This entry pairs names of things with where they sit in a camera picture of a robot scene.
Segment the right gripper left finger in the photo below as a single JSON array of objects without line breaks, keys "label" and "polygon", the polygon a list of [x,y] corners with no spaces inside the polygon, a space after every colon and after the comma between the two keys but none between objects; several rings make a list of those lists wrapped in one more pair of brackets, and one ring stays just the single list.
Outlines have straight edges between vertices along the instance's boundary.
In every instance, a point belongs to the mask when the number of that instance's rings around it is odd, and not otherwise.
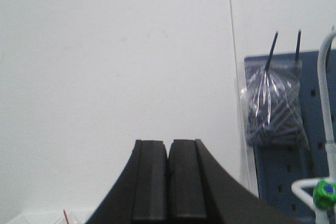
[{"label": "right gripper left finger", "polygon": [[87,223],[166,223],[166,149],[137,140],[121,175]]}]

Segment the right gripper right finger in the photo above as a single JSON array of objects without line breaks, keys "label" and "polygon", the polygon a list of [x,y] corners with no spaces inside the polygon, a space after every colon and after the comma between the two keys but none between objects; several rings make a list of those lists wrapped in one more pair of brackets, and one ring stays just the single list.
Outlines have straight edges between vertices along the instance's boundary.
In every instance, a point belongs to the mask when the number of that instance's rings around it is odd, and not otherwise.
[{"label": "right gripper right finger", "polygon": [[297,223],[225,171],[201,140],[174,140],[169,223]]}]

